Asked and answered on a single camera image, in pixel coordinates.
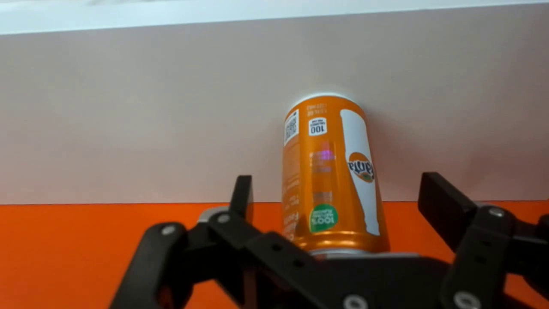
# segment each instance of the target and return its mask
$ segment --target orange surface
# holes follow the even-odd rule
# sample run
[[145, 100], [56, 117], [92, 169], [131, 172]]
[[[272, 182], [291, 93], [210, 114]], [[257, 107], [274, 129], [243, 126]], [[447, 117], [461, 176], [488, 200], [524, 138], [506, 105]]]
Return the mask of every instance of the orange surface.
[[[549, 203], [497, 203], [524, 222]], [[159, 222], [192, 227], [205, 205], [0, 206], [0, 308], [107, 308], [142, 232]], [[392, 251], [451, 260], [413, 203], [385, 203]], [[281, 229], [277, 205], [255, 205], [253, 225]], [[506, 291], [531, 308], [549, 308], [519, 277]], [[212, 285], [195, 289], [188, 309], [234, 308]]]

